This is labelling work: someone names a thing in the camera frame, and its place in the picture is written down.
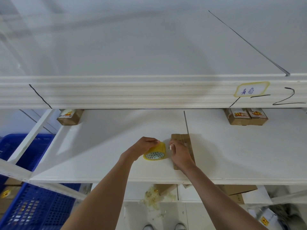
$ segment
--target hand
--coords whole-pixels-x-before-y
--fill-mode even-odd
[[[157,146],[160,143],[159,140],[155,138],[143,136],[134,145],[132,145],[125,153],[136,161],[141,155],[147,152],[151,147]]]
[[[169,145],[172,151],[172,161],[182,172],[195,166],[187,146],[177,140],[171,140]]]

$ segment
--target floor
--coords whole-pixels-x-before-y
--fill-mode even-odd
[[[138,202],[125,202],[116,230],[142,230],[152,224],[155,230],[173,230],[177,223],[189,230],[215,230],[202,203],[160,203],[159,210]]]

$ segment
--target packing tape roll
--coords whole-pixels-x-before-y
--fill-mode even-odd
[[[143,155],[149,161],[158,161],[166,158],[165,143],[160,142],[156,147],[152,147]]]

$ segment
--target white shelf frame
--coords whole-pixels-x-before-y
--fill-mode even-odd
[[[23,181],[32,185],[36,185],[38,187],[42,187],[60,194],[67,195],[69,197],[73,197],[77,200],[84,200],[86,198],[86,195],[75,191],[71,188],[68,188],[62,184],[59,183],[49,183],[48,181],[44,182],[33,182],[30,180],[33,172],[26,170],[24,168],[21,168],[16,165],[16,162],[18,159],[23,155],[23,153],[26,151],[28,146],[31,144],[33,139],[36,137],[36,135],[39,133],[41,128],[44,126],[44,124],[48,121],[52,113],[54,112],[54,109],[48,109],[44,113],[44,115],[40,118],[40,120],[35,124],[35,126],[32,128],[32,130],[29,132],[29,134],[25,137],[25,139],[21,142],[19,147],[14,151],[12,156],[9,158],[8,161],[0,159],[0,174],[17,179],[19,181]],[[292,194],[287,194],[285,196],[281,197],[274,197],[272,198],[273,204],[282,204],[287,202],[292,202],[292,198],[296,198],[295,202],[300,203],[300,198],[303,198],[307,196],[307,190],[299,191]],[[255,204],[257,206],[265,206],[266,204]]]

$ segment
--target white sneaker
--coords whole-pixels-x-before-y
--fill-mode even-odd
[[[151,224],[146,225],[143,230],[154,230]]]
[[[175,230],[187,230],[184,224],[177,224]]]

